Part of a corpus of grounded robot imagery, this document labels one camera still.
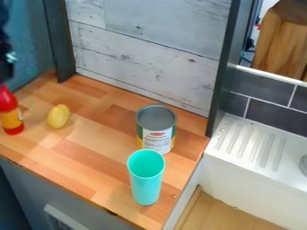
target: turquoise plastic cup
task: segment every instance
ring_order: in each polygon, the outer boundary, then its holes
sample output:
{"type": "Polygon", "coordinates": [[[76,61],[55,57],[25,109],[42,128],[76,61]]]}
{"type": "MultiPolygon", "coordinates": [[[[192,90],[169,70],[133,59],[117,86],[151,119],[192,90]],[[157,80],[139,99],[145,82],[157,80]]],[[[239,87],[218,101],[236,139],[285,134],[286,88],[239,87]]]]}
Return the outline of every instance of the turquoise plastic cup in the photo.
{"type": "Polygon", "coordinates": [[[127,159],[130,185],[135,202],[152,205],[160,196],[165,161],[154,150],[141,149],[127,159]]]}

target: wooden countertop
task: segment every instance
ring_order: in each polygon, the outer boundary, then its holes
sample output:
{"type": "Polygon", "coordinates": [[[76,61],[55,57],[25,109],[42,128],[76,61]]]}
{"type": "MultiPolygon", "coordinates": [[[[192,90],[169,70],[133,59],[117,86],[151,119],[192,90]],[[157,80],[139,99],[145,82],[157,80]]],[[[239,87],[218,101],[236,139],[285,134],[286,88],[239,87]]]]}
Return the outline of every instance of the wooden countertop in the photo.
{"type": "Polygon", "coordinates": [[[17,96],[26,128],[15,137],[1,130],[0,154],[145,229],[162,228],[208,141],[205,118],[172,107],[178,115],[176,144],[165,156],[161,197],[142,207],[132,199],[126,160],[136,151],[136,111],[154,100],[79,75],[63,84],[45,75],[17,96]],[[55,130],[46,116],[59,103],[73,114],[55,130]]]}

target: red label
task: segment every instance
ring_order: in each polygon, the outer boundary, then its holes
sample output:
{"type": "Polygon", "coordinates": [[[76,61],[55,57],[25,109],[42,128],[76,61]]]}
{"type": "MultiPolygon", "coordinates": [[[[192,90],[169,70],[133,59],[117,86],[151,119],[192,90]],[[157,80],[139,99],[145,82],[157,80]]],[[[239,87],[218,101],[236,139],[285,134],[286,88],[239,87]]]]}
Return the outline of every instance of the red label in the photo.
{"type": "Polygon", "coordinates": [[[163,136],[164,133],[151,133],[150,135],[155,136],[155,137],[159,137],[159,136],[163,136]]]}

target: lemon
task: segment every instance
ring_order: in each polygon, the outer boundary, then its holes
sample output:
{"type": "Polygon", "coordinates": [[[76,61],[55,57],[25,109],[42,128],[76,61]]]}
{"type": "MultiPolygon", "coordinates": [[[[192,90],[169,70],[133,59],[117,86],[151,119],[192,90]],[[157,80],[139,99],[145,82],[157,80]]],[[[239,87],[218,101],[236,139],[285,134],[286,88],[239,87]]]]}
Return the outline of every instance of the lemon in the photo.
{"type": "Polygon", "coordinates": [[[53,107],[47,116],[47,123],[52,128],[62,128],[68,121],[70,111],[64,104],[53,107]]]}

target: paint can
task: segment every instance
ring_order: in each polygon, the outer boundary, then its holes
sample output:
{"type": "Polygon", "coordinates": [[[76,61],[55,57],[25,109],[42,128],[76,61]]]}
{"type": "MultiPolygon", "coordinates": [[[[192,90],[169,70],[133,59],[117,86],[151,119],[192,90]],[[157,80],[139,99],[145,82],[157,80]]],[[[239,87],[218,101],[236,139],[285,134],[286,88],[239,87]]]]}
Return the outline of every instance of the paint can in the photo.
{"type": "Polygon", "coordinates": [[[136,114],[136,145],[165,155],[175,145],[176,114],[162,104],[152,104],[136,114]]]}

